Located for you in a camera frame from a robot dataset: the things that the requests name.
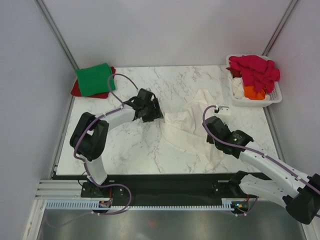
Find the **crimson pink t shirt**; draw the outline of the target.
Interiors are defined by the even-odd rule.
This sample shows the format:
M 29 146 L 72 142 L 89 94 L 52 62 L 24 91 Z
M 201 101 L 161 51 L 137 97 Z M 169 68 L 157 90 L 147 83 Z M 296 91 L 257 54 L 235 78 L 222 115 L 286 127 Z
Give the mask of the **crimson pink t shirt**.
M 275 83 L 280 80 L 280 70 L 273 60 L 266 60 L 257 55 L 232 55 L 228 58 L 229 66 L 241 73 L 243 85 L 253 87 L 256 92 L 264 90 L 270 94 Z

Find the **aluminium corner post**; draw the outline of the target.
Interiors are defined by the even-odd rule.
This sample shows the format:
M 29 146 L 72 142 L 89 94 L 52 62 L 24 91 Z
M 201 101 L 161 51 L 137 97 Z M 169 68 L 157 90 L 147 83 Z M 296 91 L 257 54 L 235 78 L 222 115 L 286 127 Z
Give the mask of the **aluminium corner post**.
M 287 23 L 289 22 L 292 14 L 298 7 L 300 0 L 291 0 L 285 9 L 282 17 L 280 18 L 280 21 L 278 22 L 273 34 L 271 35 L 271 38 L 269 39 L 266 47 L 264 48 L 262 55 L 268 56 L 270 52 L 272 51 L 273 47 L 275 46 L 278 38 L 280 37 L 282 31 L 286 27 Z
M 52 31 L 54 37 L 56 38 L 59 46 L 61 47 L 62 51 L 64 52 L 67 60 L 71 64 L 74 70 L 78 69 L 79 66 L 73 57 L 61 31 L 59 30 L 58 25 L 56 24 L 52 14 L 49 11 L 49 8 L 47 7 L 46 3 L 44 0 L 35 0 L 35 3 L 37 7 L 39 8 L 41 14 L 43 15 L 45 21 L 47 22 L 50 30 Z

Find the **folded dark red t shirt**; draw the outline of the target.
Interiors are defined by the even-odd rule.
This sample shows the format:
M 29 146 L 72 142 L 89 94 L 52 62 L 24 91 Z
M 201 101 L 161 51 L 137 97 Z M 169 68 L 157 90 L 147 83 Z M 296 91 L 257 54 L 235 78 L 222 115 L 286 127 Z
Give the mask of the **folded dark red t shirt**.
M 113 66 L 110 67 L 110 70 L 111 70 L 112 74 L 116 73 L 116 69 Z M 78 80 L 75 81 L 70 94 L 74 97 L 82 97 Z M 108 92 L 103 92 L 103 93 L 97 93 L 94 95 L 90 95 L 90 96 L 88 96 L 88 98 L 106 99 L 108 96 L 109 96 Z

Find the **orange t shirt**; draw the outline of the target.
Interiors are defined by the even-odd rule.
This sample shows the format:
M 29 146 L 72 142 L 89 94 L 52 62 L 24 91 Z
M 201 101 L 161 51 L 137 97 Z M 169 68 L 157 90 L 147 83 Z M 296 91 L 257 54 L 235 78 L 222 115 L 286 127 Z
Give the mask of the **orange t shirt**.
M 266 93 L 263 89 L 256 91 L 254 86 L 244 86 L 244 96 L 250 100 L 264 100 L 266 98 Z

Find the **right aluminium corner post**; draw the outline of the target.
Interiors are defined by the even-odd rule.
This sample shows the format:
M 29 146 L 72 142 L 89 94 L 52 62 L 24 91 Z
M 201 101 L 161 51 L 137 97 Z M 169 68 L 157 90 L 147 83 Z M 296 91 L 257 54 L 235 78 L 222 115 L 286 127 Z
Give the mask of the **right aluminium corner post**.
M 300 0 L 291 0 L 285 9 L 282 17 L 280 18 L 280 21 L 278 22 L 273 34 L 271 35 L 271 38 L 269 39 L 266 47 L 264 48 L 262 55 L 268 56 L 270 52 L 272 51 L 273 47 L 275 46 L 278 38 L 280 37 L 282 31 L 286 27 L 287 23 L 289 22 L 292 14 L 298 7 Z

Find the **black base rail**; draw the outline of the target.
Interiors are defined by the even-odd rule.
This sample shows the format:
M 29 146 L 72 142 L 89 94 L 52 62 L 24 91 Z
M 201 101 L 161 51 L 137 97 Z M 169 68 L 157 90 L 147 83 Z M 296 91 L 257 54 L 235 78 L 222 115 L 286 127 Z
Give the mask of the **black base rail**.
M 235 173 L 109 175 L 103 188 L 86 181 L 81 197 L 110 197 L 118 205 L 204 205 L 246 199 Z

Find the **folded green t shirt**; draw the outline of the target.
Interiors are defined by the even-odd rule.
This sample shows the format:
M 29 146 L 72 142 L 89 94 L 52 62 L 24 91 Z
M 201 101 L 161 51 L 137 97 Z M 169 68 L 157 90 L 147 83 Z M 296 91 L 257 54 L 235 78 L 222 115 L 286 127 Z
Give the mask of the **folded green t shirt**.
M 116 89 L 112 68 L 107 63 L 76 69 L 75 73 L 82 97 L 109 93 Z

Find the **white plastic laundry basket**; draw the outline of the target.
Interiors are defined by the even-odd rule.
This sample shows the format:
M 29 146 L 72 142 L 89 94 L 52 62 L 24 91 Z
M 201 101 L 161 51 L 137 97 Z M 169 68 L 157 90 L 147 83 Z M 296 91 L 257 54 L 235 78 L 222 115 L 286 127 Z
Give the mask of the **white plastic laundry basket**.
M 227 63 L 227 77 L 228 77 L 228 83 L 229 83 L 229 88 L 230 88 L 230 95 L 231 95 L 231 101 L 234 106 L 238 107 L 267 107 L 271 104 L 279 103 L 282 101 L 282 94 L 280 91 L 280 86 L 279 86 L 279 81 L 275 83 L 274 89 L 271 93 L 265 93 L 265 99 L 264 100 L 250 100 L 246 97 L 242 99 L 236 99 L 233 94 L 233 89 L 232 89 L 232 80 L 233 76 L 230 72 L 231 67 L 229 64 L 229 57 L 231 56 L 248 56 L 248 54 L 230 54 L 226 57 L 226 63 Z M 261 56 L 261 55 L 256 55 L 258 57 L 261 57 L 265 60 L 271 60 L 270 58 L 266 56 Z

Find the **cream t shirt in basket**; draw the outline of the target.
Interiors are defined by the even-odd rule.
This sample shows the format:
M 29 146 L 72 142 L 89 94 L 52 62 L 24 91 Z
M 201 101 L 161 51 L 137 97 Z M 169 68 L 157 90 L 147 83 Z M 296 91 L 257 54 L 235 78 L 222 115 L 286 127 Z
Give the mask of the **cream t shirt in basket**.
M 241 77 L 232 79 L 232 92 L 236 99 L 243 99 L 245 97 L 243 79 Z

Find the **dark red garment in basket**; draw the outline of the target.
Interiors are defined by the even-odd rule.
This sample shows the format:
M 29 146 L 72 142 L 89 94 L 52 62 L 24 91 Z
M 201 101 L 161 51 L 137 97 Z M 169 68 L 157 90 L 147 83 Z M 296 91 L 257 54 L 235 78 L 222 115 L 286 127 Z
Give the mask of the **dark red garment in basket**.
M 231 69 L 230 72 L 231 72 L 231 75 L 233 78 L 241 78 L 242 77 L 242 73 L 239 70 Z

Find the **left aluminium corner post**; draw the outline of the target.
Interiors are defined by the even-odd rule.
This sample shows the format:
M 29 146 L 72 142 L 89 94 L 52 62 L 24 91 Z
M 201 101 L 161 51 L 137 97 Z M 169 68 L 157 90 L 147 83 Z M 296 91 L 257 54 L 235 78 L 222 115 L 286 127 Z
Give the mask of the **left aluminium corner post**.
M 61 47 L 62 51 L 64 52 L 67 60 L 71 64 L 74 70 L 78 69 L 79 66 L 73 57 L 61 31 L 59 30 L 58 25 L 56 24 L 52 14 L 49 11 L 49 8 L 47 7 L 46 3 L 44 0 L 35 0 L 35 3 L 37 7 L 39 8 L 41 14 L 43 15 L 45 21 L 47 22 L 50 30 L 52 31 L 54 37 L 56 38 L 59 46 Z

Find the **white Coca-Cola t shirt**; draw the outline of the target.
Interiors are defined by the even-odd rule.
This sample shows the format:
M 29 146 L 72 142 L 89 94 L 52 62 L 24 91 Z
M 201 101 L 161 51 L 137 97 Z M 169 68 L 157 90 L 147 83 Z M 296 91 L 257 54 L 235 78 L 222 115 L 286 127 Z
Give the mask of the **white Coca-Cola t shirt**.
M 161 136 L 180 150 L 204 157 L 215 170 L 224 154 L 207 142 L 203 113 L 215 103 L 207 89 L 199 89 L 195 97 L 178 112 L 165 112 L 160 124 Z

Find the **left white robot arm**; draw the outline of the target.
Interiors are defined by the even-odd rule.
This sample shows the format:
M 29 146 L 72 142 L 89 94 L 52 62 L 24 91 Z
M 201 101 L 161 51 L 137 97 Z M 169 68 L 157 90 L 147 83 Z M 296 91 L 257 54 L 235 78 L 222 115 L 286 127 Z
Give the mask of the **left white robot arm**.
M 110 191 L 110 185 L 105 181 L 108 174 L 102 161 L 108 133 L 138 119 L 148 123 L 162 118 L 158 98 L 144 88 L 110 111 L 98 115 L 85 112 L 80 116 L 69 144 L 73 148 L 73 157 L 83 163 L 95 194 L 104 197 Z

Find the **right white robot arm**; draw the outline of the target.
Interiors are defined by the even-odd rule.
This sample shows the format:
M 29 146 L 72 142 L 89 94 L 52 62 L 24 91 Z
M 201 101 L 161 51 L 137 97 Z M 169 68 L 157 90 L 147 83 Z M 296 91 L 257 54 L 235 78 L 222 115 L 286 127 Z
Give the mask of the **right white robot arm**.
M 235 197 L 254 195 L 285 208 L 298 222 L 309 225 L 320 210 L 320 176 L 308 175 L 264 152 L 254 139 L 242 130 L 230 131 L 217 116 L 204 118 L 207 142 L 227 155 L 241 160 L 266 175 L 261 180 L 250 173 L 239 173 L 229 184 Z

